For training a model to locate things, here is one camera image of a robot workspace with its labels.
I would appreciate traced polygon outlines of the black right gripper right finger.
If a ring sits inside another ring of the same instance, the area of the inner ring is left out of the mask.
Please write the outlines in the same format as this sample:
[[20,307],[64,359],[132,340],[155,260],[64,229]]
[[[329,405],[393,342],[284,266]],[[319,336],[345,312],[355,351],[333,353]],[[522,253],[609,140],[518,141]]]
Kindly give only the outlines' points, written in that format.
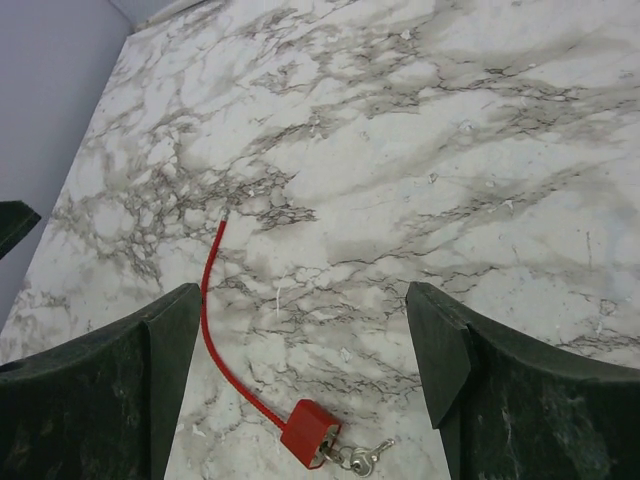
[[639,372],[525,335],[413,282],[406,311],[454,479],[635,479]]

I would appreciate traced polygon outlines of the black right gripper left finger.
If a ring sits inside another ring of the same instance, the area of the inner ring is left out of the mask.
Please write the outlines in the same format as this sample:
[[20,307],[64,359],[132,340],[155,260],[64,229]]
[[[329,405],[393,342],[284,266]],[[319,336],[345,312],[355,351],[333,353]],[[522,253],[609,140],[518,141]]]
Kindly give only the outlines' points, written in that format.
[[1,367],[4,479],[161,479],[199,332],[186,283],[143,309]]

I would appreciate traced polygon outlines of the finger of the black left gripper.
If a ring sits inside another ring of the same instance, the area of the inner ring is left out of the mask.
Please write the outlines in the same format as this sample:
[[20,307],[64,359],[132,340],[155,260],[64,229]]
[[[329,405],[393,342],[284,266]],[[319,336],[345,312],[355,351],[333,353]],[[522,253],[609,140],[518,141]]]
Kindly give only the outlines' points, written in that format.
[[0,259],[3,259],[41,220],[23,201],[0,202]]

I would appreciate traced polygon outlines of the silver keys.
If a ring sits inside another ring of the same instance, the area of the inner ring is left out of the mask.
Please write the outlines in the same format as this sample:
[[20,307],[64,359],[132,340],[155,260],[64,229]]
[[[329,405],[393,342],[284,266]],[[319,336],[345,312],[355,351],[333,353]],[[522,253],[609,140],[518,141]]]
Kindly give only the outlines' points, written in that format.
[[394,445],[394,439],[386,439],[371,448],[342,446],[336,449],[324,442],[319,452],[325,460],[343,470],[350,471],[359,478],[366,478],[373,473],[382,453]]

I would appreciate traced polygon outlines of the red padlock with cable shackle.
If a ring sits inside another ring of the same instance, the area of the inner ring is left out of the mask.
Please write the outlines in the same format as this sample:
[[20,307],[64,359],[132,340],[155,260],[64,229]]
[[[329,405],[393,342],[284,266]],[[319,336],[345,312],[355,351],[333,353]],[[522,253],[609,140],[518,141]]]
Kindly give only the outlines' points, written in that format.
[[299,400],[291,411],[288,419],[283,420],[234,375],[215,347],[209,328],[207,294],[211,272],[217,258],[228,218],[229,209],[224,208],[201,279],[200,290],[202,300],[200,325],[206,350],[229,384],[280,430],[280,442],[291,454],[308,470],[318,469],[326,462],[326,454],[334,446],[335,439],[342,428],[342,422],[319,403],[311,399]]

